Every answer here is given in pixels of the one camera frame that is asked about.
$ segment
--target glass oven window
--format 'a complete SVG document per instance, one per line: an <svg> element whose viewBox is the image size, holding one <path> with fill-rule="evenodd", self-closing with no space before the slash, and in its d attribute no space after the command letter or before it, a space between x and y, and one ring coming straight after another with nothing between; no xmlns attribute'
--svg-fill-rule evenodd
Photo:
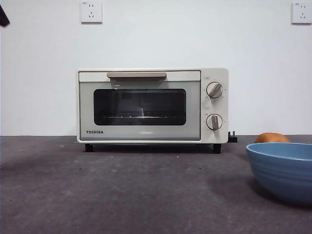
<svg viewBox="0 0 312 234"><path fill-rule="evenodd" d="M184 89L97 89L96 125L184 125Z"/></svg>

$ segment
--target wall outlet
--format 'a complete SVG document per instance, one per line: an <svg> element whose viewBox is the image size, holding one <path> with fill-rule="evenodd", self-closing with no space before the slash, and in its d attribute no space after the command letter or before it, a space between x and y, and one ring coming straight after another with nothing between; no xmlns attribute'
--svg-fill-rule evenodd
<svg viewBox="0 0 312 234"><path fill-rule="evenodd" d="M81 23L102 23L102 2L83 1L80 5Z"/></svg>
<svg viewBox="0 0 312 234"><path fill-rule="evenodd" d="M312 2L294 2L292 4L292 23L312 23Z"/></svg>

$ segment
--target cream toaster oven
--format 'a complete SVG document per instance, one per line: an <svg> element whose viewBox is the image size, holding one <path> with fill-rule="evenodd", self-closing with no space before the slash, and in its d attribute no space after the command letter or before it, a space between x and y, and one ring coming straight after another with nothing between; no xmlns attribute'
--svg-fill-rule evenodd
<svg viewBox="0 0 312 234"><path fill-rule="evenodd" d="M77 141L93 144L213 144L228 141L228 70L82 69Z"/></svg>

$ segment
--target blue bowl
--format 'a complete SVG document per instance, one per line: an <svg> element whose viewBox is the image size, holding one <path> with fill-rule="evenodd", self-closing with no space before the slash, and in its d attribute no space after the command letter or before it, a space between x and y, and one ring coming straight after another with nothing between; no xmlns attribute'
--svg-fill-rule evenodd
<svg viewBox="0 0 312 234"><path fill-rule="evenodd" d="M283 201L312 206L312 144L256 143L246 149L264 188Z"/></svg>

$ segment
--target timer knob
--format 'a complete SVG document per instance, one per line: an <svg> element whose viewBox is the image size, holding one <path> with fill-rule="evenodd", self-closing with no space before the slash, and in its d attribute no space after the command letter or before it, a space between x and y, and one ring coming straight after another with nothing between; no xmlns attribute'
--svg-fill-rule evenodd
<svg viewBox="0 0 312 234"><path fill-rule="evenodd" d="M221 96L221 94L223 92L222 84L220 84L218 82L212 82L212 83L208 84L208 86L206 88L206 92L209 95L209 97L218 98L219 96Z"/></svg>
<svg viewBox="0 0 312 234"><path fill-rule="evenodd" d="M218 130L222 126L222 118L219 115L210 115L206 120L206 124L213 131Z"/></svg>

